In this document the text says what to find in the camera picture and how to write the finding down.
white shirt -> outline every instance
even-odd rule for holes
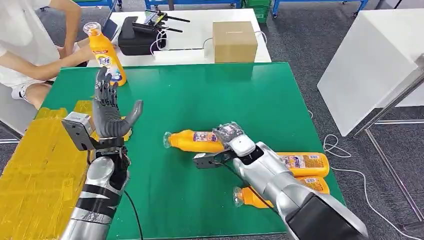
[[[0,57],[10,52],[36,66],[60,58],[55,44],[34,11],[48,6],[50,1],[0,0]],[[0,66],[1,84],[14,87],[33,81],[37,80]]]

orange bottle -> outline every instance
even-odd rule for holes
[[[117,53],[111,41],[102,33],[102,27],[98,22],[89,22],[84,25],[84,32],[90,39],[90,48],[95,55],[100,67],[107,67],[107,73],[112,75],[110,84],[115,82],[122,86],[127,82],[124,68],[118,59]]]
[[[296,177],[296,179],[299,180],[303,185],[317,192],[320,192],[322,194],[330,194],[329,186],[327,185],[324,178],[320,176],[302,176]],[[233,190],[233,199],[236,207],[240,207],[244,204],[252,205],[258,209],[268,208],[268,206],[248,187],[235,187]],[[266,200],[265,202],[271,207],[274,207],[274,205],[270,201]]]
[[[277,152],[281,161],[293,172],[295,177],[329,174],[330,164],[325,154],[319,152]]]
[[[184,130],[178,133],[165,132],[165,148],[175,147],[186,152],[217,153],[224,150],[217,136],[210,131]]]

cardboard box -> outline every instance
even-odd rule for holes
[[[250,21],[212,23],[215,63],[253,63],[258,41]]]

green table mat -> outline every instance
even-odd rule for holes
[[[69,112],[94,94],[97,68],[65,68],[43,107]],[[125,69],[118,88],[122,114],[135,100],[144,110],[127,142],[131,159],[127,192],[135,202],[144,237],[191,238],[285,232],[269,209],[233,203],[241,181],[227,169],[197,169],[193,152],[165,149],[165,132],[210,131],[235,121],[254,141],[277,152],[320,152],[323,148],[285,62],[143,66]],[[333,172],[325,179],[344,203]],[[108,239],[138,239],[129,200],[123,196]]]

gray carpet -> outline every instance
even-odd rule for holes
[[[145,5],[140,0],[123,0],[123,11],[143,11]],[[378,0],[370,0],[366,9],[372,10]],[[335,168],[352,169],[363,172],[367,177],[368,197],[371,204],[396,226],[402,227],[417,222],[401,191],[396,186],[389,171],[382,163],[369,139],[363,135],[359,139],[352,136],[340,137],[336,124],[328,111],[317,83],[334,53],[349,30],[354,19],[352,13],[358,8],[357,2],[289,2],[279,5],[279,16],[268,16],[267,24],[261,26],[268,36],[268,51],[273,62],[289,62],[308,108],[314,113],[313,122],[321,138],[327,134],[339,137],[340,147],[352,154],[351,158],[328,155]],[[222,5],[177,5],[176,10],[222,9]],[[52,9],[38,12],[53,41],[60,45],[65,37],[64,18]],[[85,8],[82,23],[104,22],[107,9]],[[82,31],[78,39],[85,38]],[[424,118],[422,107],[402,107],[391,112],[386,119]],[[422,125],[373,126],[372,133],[379,141],[392,165],[410,190],[418,207],[424,212],[424,153]],[[14,145],[0,145],[0,171],[14,150]],[[353,172],[336,172],[336,177],[347,206],[365,222],[370,239],[399,240],[401,237],[383,219],[368,207],[362,176]],[[407,234],[424,238],[424,226],[407,227]],[[285,235],[225,237],[221,239],[287,239]]]

